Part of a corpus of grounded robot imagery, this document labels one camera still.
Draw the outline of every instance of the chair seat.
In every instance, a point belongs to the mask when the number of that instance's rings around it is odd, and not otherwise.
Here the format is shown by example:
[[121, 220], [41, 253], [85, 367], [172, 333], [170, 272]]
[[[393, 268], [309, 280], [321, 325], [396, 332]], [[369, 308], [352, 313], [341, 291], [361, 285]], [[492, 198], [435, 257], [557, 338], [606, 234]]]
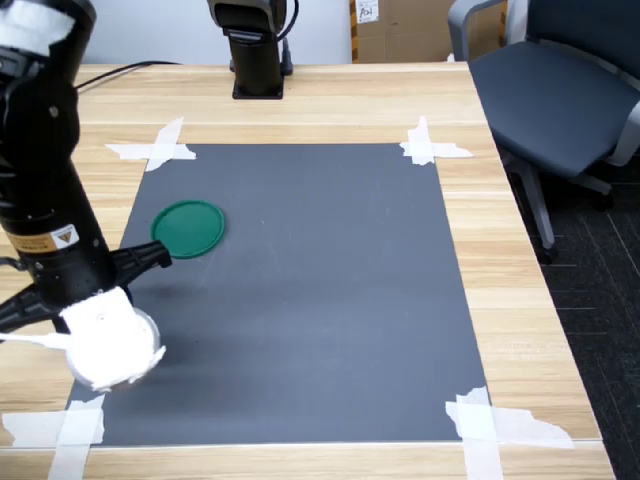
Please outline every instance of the chair seat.
[[470, 64], [496, 143], [565, 178], [615, 148], [640, 93], [552, 45], [521, 42]]

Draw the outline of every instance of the dark carpet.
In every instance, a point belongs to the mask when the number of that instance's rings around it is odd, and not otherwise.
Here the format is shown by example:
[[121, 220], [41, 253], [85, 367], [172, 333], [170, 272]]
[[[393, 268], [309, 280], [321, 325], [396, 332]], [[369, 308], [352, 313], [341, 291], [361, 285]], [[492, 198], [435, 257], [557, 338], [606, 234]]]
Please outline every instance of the dark carpet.
[[[543, 178], [557, 260], [542, 266], [618, 480], [640, 479], [640, 157], [592, 172], [613, 185], [614, 206]], [[512, 186], [522, 208], [517, 178]], [[533, 219], [525, 224], [535, 247]]]

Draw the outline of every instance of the chair armrest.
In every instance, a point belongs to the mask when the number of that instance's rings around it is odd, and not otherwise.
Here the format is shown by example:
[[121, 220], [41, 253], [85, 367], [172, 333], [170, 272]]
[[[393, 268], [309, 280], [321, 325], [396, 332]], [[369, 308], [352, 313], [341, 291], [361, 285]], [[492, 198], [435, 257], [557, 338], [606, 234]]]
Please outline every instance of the chair armrest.
[[627, 123], [622, 129], [618, 146], [607, 163], [622, 167], [629, 163], [640, 147], [640, 102], [631, 110]]
[[469, 17], [478, 10], [502, 3], [503, 0], [456, 0], [449, 10], [449, 34], [453, 56], [459, 62], [469, 61]]

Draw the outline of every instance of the cardboard box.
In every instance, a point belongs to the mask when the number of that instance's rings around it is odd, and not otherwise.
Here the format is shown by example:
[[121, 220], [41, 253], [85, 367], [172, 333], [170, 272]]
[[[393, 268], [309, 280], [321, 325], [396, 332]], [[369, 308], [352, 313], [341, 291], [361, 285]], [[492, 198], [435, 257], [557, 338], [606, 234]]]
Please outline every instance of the cardboard box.
[[[443, 62], [453, 52], [449, 9], [454, 0], [378, 0], [379, 20], [357, 26], [360, 63]], [[498, 48], [502, 5], [469, 21], [472, 58]]]

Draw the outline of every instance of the black cable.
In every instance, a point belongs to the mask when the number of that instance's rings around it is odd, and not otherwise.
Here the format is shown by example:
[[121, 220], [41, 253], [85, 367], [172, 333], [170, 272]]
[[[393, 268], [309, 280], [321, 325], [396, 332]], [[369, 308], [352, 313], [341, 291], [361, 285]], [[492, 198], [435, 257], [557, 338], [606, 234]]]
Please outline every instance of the black cable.
[[131, 70], [137, 70], [138, 68], [150, 67], [151, 65], [180, 65], [180, 64], [179, 63], [174, 63], [174, 62], [163, 62], [163, 61], [158, 61], [158, 60], [148, 60], [146, 62], [132, 63], [131, 65], [125, 65], [124, 67], [118, 67], [116, 69], [113, 69], [113, 70], [110, 70], [108, 72], [105, 72], [105, 73], [103, 73], [101, 75], [98, 75], [97, 77], [92, 78], [91, 80], [87, 80], [86, 82], [83, 82], [80, 85], [77, 85], [76, 86], [76, 90], [80, 90], [81, 88], [84, 88], [84, 87], [86, 87], [88, 85], [91, 85], [92, 83], [99, 82], [102, 79], [112, 77], [112, 76], [117, 75], [119, 73], [129, 72]]
[[24, 272], [27, 269], [27, 267], [25, 267], [20, 260], [11, 257], [0, 257], [0, 267], [3, 267], [5, 265], [8, 267], [13, 267], [19, 272]]
[[282, 31], [282, 33], [280, 35], [278, 35], [278, 41], [284, 40], [284, 38], [287, 35], [289, 35], [289, 32], [291, 31], [293, 26], [296, 24], [296, 20], [298, 20], [298, 12], [299, 11], [300, 11], [300, 1], [299, 0], [294, 0], [293, 15], [291, 16], [291, 21], [289, 22], [289, 25], [287, 25], [287, 28], [285, 28]]

